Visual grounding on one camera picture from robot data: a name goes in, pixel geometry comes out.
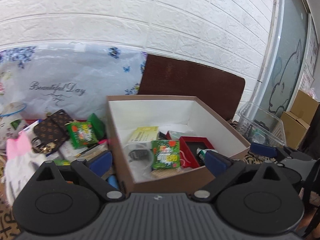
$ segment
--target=plastic bag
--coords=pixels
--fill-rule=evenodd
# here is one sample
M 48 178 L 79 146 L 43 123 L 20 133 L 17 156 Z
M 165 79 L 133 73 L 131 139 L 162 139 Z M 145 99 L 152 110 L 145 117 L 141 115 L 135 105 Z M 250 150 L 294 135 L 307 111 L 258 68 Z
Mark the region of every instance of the plastic bag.
M 317 95 L 314 88 L 301 89 L 303 92 L 311 96 L 314 100 L 317 100 Z
M 49 43 L 0 52 L 0 103 L 27 104 L 26 119 L 64 109 L 75 119 L 105 114 L 107 95 L 139 90 L 145 52 Z

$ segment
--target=blue plastic lid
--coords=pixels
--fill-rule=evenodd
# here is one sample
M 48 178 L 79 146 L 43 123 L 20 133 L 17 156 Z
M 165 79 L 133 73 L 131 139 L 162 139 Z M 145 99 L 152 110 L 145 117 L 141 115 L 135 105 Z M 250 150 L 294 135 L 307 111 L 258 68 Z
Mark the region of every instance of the blue plastic lid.
M 27 104 L 22 102 L 13 102 L 6 105 L 0 114 L 0 117 L 10 116 L 13 114 L 20 113 L 27 107 Z

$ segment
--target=white brick wall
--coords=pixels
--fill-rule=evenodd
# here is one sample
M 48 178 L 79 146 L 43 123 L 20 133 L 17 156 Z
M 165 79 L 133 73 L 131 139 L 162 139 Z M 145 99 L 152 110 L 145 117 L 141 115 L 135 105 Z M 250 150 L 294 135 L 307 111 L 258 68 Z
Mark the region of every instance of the white brick wall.
M 273 0 L 0 0 L 0 49 L 57 40 L 143 48 L 244 77 L 244 102 L 259 75 L 272 8 Z

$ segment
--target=brown monogram phone case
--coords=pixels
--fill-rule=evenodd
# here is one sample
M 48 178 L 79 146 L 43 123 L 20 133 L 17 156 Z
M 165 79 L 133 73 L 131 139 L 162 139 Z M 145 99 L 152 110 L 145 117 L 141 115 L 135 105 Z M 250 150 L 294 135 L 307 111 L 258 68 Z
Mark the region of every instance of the brown monogram phone case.
M 72 118 L 63 110 L 55 112 L 33 128 L 37 138 L 33 142 L 40 141 L 34 146 L 36 152 L 54 153 L 69 139 L 66 124 L 72 122 Z

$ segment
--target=pink cloth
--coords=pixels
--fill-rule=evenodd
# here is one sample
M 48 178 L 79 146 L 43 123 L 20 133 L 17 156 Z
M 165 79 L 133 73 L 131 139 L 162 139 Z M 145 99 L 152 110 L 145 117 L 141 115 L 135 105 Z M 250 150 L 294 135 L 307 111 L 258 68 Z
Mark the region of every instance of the pink cloth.
M 29 151 L 32 151 L 32 145 L 25 131 L 21 131 L 17 139 L 7 140 L 7 160 L 12 160 L 17 156 L 25 155 Z

